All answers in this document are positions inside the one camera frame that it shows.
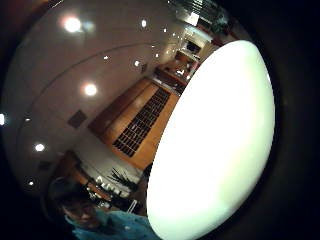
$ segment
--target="ventilation grille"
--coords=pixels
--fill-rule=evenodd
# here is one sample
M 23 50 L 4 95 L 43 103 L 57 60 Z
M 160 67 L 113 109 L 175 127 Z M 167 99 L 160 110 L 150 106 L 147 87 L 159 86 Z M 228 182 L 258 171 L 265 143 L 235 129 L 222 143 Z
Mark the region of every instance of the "ventilation grille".
M 79 110 L 69 119 L 68 124 L 77 129 L 86 119 L 87 116 L 81 110 Z
M 121 135 L 114 141 L 113 146 L 127 156 L 132 157 L 159 117 L 169 96 L 170 94 L 168 92 L 159 88 Z
M 141 74 L 145 73 L 147 71 L 147 68 L 148 68 L 148 63 L 143 64 L 141 68 Z

